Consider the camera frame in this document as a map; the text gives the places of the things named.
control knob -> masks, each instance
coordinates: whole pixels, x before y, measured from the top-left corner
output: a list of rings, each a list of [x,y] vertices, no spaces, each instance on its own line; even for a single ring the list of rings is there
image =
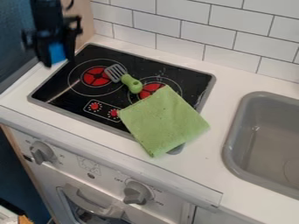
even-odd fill
[[[40,141],[33,143],[30,151],[38,165],[41,165],[43,162],[53,163],[57,160],[53,150],[47,144]]]
[[[123,192],[125,204],[145,205],[152,198],[150,190],[145,185],[135,181],[128,182]]]

white countertop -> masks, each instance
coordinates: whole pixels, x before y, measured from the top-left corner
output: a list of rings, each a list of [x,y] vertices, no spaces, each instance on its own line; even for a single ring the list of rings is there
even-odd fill
[[[231,210],[263,223],[299,223],[299,200],[237,178],[225,168],[221,159],[223,143],[226,140],[238,103],[244,95],[254,91],[267,91],[299,99],[298,84],[216,66],[102,36],[94,36],[90,42],[214,74],[217,78],[216,83],[201,112],[201,115],[210,123],[211,129],[203,136],[188,143],[179,155],[165,154],[158,158],[151,158],[134,141],[29,103],[26,96],[61,67],[62,63],[50,70],[43,68],[40,64],[36,65],[1,95],[0,106],[25,116],[34,117],[38,121],[75,136],[105,145],[120,152],[120,155],[129,155],[139,161],[161,167],[221,192],[223,196],[220,207],[224,210]],[[10,125],[19,123],[14,120],[13,116],[3,115],[4,110],[1,107],[0,116],[3,123]]]

sponge cloth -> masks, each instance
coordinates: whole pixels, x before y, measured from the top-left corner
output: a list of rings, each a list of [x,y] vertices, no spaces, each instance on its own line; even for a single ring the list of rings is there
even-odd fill
[[[152,157],[192,140],[209,128],[201,115],[169,86],[120,110],[118,116]]]

green spatula handle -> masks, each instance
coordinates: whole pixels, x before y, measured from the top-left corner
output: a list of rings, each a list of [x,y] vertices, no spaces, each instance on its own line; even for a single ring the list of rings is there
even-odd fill
[[[122,83],[125,84],[129,91],[132,94],[139,94],[143,90],[143,84],[137,80],[134,79],[132,76],[130,76],[128,73],[124,74],[121,78]]]

sink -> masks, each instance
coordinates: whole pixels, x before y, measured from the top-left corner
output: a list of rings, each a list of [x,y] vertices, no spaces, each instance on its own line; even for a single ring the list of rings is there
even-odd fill
[[[299,200],[299,101],[267,92],[244,96],[222,157],[237,177]]]

